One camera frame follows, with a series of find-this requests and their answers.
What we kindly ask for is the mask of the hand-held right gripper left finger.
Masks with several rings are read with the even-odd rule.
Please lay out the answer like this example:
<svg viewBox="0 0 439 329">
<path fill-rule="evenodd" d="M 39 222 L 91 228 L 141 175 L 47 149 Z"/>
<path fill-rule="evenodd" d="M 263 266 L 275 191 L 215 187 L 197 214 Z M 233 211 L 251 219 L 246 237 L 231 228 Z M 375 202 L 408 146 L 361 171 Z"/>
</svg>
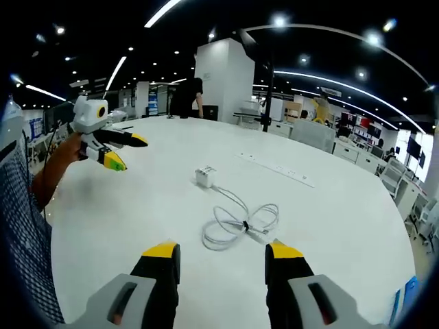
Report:
<svg viewBox="0 0 439 329">
<path fill-rule="evenodd" d="M 86 310 L 65 328 L 173 328 L 179 303 L 180 245 L 165 241 L 142 253 L 89 297 Z"/>
</svg>

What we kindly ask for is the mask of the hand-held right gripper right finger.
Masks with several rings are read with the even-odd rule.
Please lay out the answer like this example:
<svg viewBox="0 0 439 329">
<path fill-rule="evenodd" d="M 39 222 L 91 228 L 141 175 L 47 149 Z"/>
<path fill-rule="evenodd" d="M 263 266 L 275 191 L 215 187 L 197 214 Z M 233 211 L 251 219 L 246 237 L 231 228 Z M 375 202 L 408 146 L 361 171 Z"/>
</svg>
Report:
<svg viewBox="0 0 439 329">
<path fill-rule="evenodd" d="M 272 328 L 387 328 L 364 319 L 352 296 L 277 239 L 265 246 L 265 284 Z"/>
</svg>

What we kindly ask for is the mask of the person's left hand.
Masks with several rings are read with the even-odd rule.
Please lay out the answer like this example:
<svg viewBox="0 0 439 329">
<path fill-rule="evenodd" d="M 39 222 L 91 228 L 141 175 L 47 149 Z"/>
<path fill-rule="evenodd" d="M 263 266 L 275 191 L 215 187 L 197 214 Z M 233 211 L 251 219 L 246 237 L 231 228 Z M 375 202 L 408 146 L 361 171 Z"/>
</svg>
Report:
<svg viewBox="0 0 439 329">
<path fill-rule="evenodd" d="M 82 135 L 78 132 L 72 133 L 70 137 L 65 141 L 67 158 L 69 162 L 83 161 L 88 157 L 82 151 Z"/>
</svg>

